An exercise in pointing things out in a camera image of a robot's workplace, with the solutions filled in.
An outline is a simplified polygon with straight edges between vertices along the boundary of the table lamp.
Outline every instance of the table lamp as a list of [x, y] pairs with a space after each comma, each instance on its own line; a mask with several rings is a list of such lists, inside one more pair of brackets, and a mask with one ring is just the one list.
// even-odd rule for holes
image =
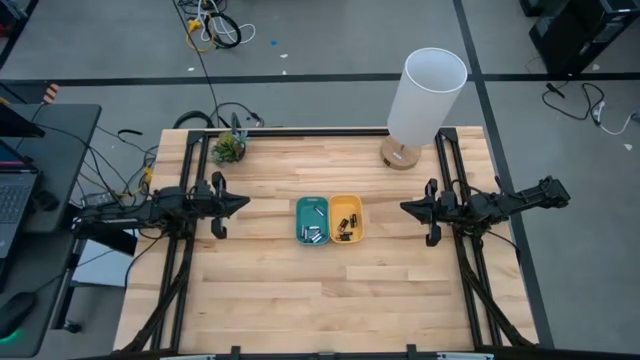
[[431, 144], [467, 82], [467, 67], [454, 53], [437, 48], [414, 51], [407, 58], [387, 120], [382, 143], [384, 163], [407, 170]]

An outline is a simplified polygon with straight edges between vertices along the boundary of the teal tray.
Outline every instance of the teal tray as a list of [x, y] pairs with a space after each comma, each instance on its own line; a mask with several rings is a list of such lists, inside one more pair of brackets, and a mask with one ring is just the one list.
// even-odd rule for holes
[[[317, 206], [324, 216], [314, 209]], [[319, 226], [325, 237], [317, 243], [306, 242], [302, 231], [307, 226]], [[318, 246], [329, 242], [329, 202], [323, 197], [303, 197], [296, 204], [296, 239], [303, 245]]]

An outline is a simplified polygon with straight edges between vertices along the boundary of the wooden table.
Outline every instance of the wooden table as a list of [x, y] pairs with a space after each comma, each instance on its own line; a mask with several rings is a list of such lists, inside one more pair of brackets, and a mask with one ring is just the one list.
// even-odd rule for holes
[[[497, 191], [483, 129], [461, 127], [458, 135], [470, 184]], [[186, 136], [186, 130], [163, 132], [153, 188], [178, 184]], [[250, 196], [251, 203], [226, 221], [227, 240], [214, 239], [209, 220], [198, 224], [181, 353], [226, 354], [232, 345], [243, 353], [402, 352], [407, 344], [418, 351], [473, 348], [451, 231], [443, 226], [443, 240], [427, 248], [428, 228], [399, 207], [421, 198], [430, 177], [441, 178], [435, 146], [425, 146], [418, 165], [400, 172], [382, 163], [382, 140], [251, 139], [246, 158], [222, 169], [228, 190]], [[216, 170], [209, 162], [205, 178]], [[296, 200], [343, 193], [362, 198], [365, 238], [349, 245], [298, 244]], [[506, 223], [493, 230], [510, 238]], [[141, 238], [137, 252], [150, 242]], [[484, 243], [496, 302], [536, 341], [514, 249], [492, 235]], [[159, 242], [133, 268], [115, 348], [127, 344], [155, 308], [166, 248], [166, 241]], [[490, 343], [484, 308], [477, 298], [476, 304]], [[167, 346], [171, 310], [165, 319]]]

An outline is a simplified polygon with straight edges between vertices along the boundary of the lamp base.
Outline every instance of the lamp base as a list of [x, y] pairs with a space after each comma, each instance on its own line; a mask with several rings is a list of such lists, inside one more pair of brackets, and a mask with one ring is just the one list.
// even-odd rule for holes
[[384, 163], [395, 170], [408, 170], [414, 167], [418, 160], [422, 149], [420, 147], [402, 146], [391, 136], [387, 136], [380, 147], [380, 156]]

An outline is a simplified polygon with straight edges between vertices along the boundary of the small succulent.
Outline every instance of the small succulent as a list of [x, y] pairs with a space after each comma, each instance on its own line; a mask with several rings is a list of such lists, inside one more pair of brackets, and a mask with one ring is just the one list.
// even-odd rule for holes
[[211, 150], [213, 162], [217, 165], [242, 160], [247, 147], [247, 131], [228, 131], [220, 134]]

